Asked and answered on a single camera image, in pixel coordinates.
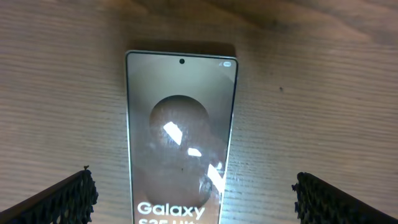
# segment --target phone display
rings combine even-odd
[[[237,71],[232,57],[127,52],[133,223],[219,223]]]

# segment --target circular graphic on screen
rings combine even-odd
[[[170,96],[158,102],[149,117],[156,141],[152,155],[159,163],[146,175],[146,195],[153,204],[201,207],[211,194],[205,175],[211,149],[203,146],[210,133],[210,120],[201,103],[188,96]]]

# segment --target phone frame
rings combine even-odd
[[[129,78],[128,78],[128,64],[127,58],[129,54],[151,54],[151,55],[172,55],[172,56],[181,56],[181,57],[199,57],[199,58],[217,58],[217,59],[228,59],[234,60],[236,62],[236,70],[235,70],[235,81],[234,81],[234,90],[232,96],[232,105],[231,105],[231,114],[229,118],[229,134],[228,134],[228,145],[226,151],[226,159],[225,159],[225,171],[224,171],[224,181],[226,184],[226,176],[228,171],[228,160],[229,160],[229,147],[231,145],[231,135],[232,135],[232,127],[233,127],[233,118],[234,118],[234,103],[235,103],[235,95],[236,95],[236,83],[238,81],[238,67],[239,63],[236,57],[230,56],[221,56],[221,55],[202,55],[202,54],[188,54],[188,53],[173,53],[173,52],[157,52],[157,51],[149,51],[149,50],[128,50],[124,56],[124,82],[125,82],[125,94],[127,99],[126,105],[126,122],[127,122],[127,153],[129,157],[129,181],[130,181],[130,204],[131,204],[131,220],[132,224],[134,223],[134,202],[133,202],[133,189],[132,189],[132,162],[131,162],[131,147],[130,147],[130,120],[129,120]],[[221,223],[221,216],[224,205],[224,192],[221,196],[220,203],[220,211],[218,214],[218,224]]]

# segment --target black mesh object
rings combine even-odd
[[[295,212],[301,224],[397,224],[398,220],[308,173],[297,174]]]
[[[86,224],[97,198],[91,172],[83,170],[1,212],[0,224]]]

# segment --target wood grain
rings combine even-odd
[[[0,210],[90,165],[93,223],[131,223],[123,55],[218,41],[240,61],[223,223],[298,223],[311,172],[398,218],[393,0],[0,1]]]

